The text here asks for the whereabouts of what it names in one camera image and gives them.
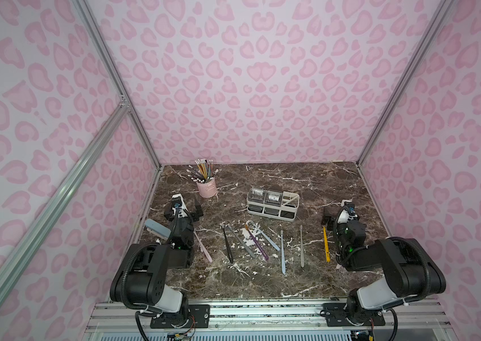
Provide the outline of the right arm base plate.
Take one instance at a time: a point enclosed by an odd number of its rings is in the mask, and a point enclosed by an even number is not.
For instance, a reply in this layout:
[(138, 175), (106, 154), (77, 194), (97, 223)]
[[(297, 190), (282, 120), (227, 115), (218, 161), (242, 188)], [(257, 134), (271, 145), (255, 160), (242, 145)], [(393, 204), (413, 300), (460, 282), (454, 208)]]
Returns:
[(382, 311), (348, 308), (348, 304), (341, 302), (325, 303), (320, 316), (325, 318), (328, 327), (385, 326)]

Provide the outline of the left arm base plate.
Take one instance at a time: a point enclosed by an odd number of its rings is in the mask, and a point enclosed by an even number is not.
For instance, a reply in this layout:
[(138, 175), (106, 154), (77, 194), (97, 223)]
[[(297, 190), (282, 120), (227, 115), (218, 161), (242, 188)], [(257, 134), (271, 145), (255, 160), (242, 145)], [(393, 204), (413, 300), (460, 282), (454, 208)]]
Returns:
[(192, 324), (199, 329), (209, 326), (211, 314), (210, 305), (186, 305), (177, 313), (163, 313), (157, 318), (152, 318), (151, 329), (182, 329), (190, 328)]

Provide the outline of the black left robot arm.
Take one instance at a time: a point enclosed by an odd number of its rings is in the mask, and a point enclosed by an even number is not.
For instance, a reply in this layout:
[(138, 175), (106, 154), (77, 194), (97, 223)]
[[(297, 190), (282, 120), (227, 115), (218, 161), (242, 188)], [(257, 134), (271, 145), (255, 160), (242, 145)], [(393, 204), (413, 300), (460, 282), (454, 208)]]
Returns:
[(172, 196), (164, 216), (168, 234), (161, 244), (131, 244), (110, 287), (110, 298), (126, 308), (148, 317), (186, 320), (189, 301), (166, 285), (169, 269), (187, 269), (193, 263), (195, 223), (203, 217), (201, 204), (195, 200), (189, 211), (182, 195)]

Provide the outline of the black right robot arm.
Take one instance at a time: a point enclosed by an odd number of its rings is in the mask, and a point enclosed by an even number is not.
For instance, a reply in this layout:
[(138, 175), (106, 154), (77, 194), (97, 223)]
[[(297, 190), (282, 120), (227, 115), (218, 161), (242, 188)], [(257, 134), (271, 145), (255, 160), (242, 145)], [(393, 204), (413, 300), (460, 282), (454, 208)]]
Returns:
[(321, 315), (329, 324), (383, 325), (381, 313), (445, 292), (445, 275), (415, 239), (388, 237), (366, 244), (367, 225), (351, 201), (344, 200), (337, 213), (326, 207), (321, 223), (331, 233), (340, 267), (350, 272), (383, 272), (372, 284), (352, 290), (344, 307), (324, 305)]

